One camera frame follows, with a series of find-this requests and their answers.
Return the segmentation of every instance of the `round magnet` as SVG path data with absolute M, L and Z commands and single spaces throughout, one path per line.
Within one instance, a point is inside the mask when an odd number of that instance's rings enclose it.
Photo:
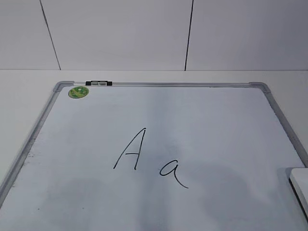
M 68 96 L 73 99 L 80 99 L 85 97 L 89 93 L 89 89 L 83 86 L 72 88 L 68 92 Z

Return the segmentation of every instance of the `whiteboard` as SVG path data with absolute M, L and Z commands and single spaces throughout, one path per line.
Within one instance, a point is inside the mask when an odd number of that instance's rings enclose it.
M 304 164 L 260 89 L 88 86 L 72 99 L 72 88 L 58 92 L 0 230 L 308 229 L 288 184 Z

